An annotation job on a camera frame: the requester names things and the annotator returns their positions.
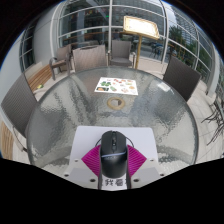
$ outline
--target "chair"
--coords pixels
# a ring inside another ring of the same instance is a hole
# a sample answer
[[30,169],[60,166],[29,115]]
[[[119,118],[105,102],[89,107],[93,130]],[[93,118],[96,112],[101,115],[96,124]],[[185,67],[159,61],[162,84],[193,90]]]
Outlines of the chair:
[[185,101],[190,99],[200,79],[201,74],[199,72],[173,56],[171,56],[163,77],[163,80],[176,89]]
[[59,68],[61,72],[61,66],[66,65],[68,75],[70,75],[70,59],[71,59],[71,44],[66,45],[65,47],[58,48],[57,57],[53,57],[49,61],[49,65],[51,68],[51,74],[53,80],[55,80],[54,68]]
[[105,45],[88,46],[73,50],[75,71],[107,66]]
[[14,128],[16,128],[23,137],[27,137],[28,122],[36,104],[37,100],[34,97],[24,74],[19,76],[1,103],[2,110],[12,123],[12,135],[14,141],[21,151],[26,150],[19,142]]
[[111,60],[108,52],[108,64],[116,66],[132,66],[134,68],[135,53],[133,52],[133,62],[129,60],[131,41],[112,40]]

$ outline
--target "sticker sheet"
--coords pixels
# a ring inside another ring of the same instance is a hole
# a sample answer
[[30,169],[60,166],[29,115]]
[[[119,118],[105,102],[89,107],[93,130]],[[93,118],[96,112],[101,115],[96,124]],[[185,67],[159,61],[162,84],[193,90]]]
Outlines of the sticker sheet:
[[95,92],[138,95],[135,80],[101,77]]

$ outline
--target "computer mouse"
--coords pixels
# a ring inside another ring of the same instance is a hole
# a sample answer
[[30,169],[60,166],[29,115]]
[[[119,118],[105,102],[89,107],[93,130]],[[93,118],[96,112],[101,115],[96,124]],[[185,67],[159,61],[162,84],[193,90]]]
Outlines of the computer mouse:
[[126,173],[126,137],[118,131],[108,131],[101,138],[102,174],[108,178],[119,178]]

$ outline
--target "glass wall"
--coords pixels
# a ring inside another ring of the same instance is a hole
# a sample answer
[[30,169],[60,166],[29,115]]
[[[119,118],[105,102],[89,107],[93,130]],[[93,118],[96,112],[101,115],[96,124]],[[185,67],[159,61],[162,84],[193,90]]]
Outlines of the glass wall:
[[169,63],[171,55],[199,71],[207,83],[212,68],[213,46],[206,33],[176,7],[160,0],[79,0],[66,1],[59,18],[59,47],[73,48],[108,41],[131,41],[137,53],[138,36],[123,32],[126,15],[157,24],[160,38],[143,37],[140,56]]
[[20,50],[19,50],[19,60],[21,71],[26,71],[31,65],[35,63],[33,54],[33,34],[36,27],[38,19],[33,21],[28,28],[24,31]]
[[224,64],[220,56],[219,56],[219,63],[220,63],[219,81],[218,81],[218,85],[216,87],[215,92],[220,99],[223,99],[224,97]]

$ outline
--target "glass table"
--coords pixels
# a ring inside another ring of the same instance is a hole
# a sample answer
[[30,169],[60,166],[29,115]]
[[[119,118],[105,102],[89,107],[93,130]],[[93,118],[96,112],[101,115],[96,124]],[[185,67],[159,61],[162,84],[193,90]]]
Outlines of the glass table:
[[[135,80],[138,95],[94,92],[101,77]],[[125,106],[111,109],[111,97],[121,98]],[[63,177],[80,125],[152,128],[166,174],[194,164],[197,157],[198,131],[189,106],[175,89],[140,70],[100,67],[73,73],[51,87],[29,121],[31,164]]]

